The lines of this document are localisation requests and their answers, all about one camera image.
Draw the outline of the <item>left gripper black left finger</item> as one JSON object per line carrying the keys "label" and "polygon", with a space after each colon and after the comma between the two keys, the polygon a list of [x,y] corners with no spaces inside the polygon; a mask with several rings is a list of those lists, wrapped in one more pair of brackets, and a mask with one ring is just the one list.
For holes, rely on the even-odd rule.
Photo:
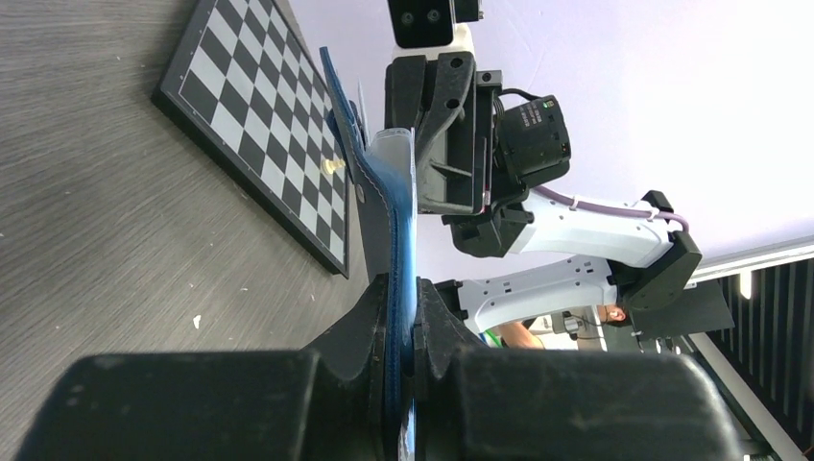
{"label": "left gripper black left finger", "polygon": [[72,364],[20,460],[386,460],[388,279],[300,350],[99,354]]}

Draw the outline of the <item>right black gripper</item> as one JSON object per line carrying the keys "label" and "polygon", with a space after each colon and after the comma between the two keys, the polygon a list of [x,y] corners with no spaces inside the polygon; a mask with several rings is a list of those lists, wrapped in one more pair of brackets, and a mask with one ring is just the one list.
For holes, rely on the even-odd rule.
{"label": "right black gripper", "polygon": [[478,215],[491,201],[493,100],[499,70],[470,52],[405,56],[386,69],[385,127],[415,135],[419,212]]}

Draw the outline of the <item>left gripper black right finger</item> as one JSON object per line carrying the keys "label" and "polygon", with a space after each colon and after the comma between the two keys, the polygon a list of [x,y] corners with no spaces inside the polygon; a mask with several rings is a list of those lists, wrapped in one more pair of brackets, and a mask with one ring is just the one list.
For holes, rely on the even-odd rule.
{"label": "left gripper black right finger", "polygon": [[683,355],[492,349],[418,285],[418,460],[738,460],[713,382]]}

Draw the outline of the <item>blue card holder wallet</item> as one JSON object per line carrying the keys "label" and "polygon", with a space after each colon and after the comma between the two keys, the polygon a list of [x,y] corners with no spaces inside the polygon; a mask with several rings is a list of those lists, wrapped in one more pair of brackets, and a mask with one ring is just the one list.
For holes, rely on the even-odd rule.
{"label": "blue card holder wallet", "polygon": [[327,47],[319,51],[331,101],[329,127],[341,147],[359,201],[368,273],[388,278],[384,302],[383,447],[389,460],[414,460],[416,182],[414,134],[388,129],[369,137],[364,112],[347,97]]}

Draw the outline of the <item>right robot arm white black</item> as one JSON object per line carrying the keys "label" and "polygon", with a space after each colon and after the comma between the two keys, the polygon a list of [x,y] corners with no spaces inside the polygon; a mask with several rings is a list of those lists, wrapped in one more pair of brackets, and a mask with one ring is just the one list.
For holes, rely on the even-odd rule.
{"label": "right robot arm white black", "polygon": [[385,77],[385,125],[415,133],[418,210],[478,258],[557,253],[562,260],[491,279],[440,285],[475,332],[595,307],[603,325],[643,340],[733,326],[719,283],[696,282],[702,254],[663,193],[629,203],[567,196],[548,184],[570,167],[561,106],[521,93],[506,108],[496,70],[470,52],[396,57]]}

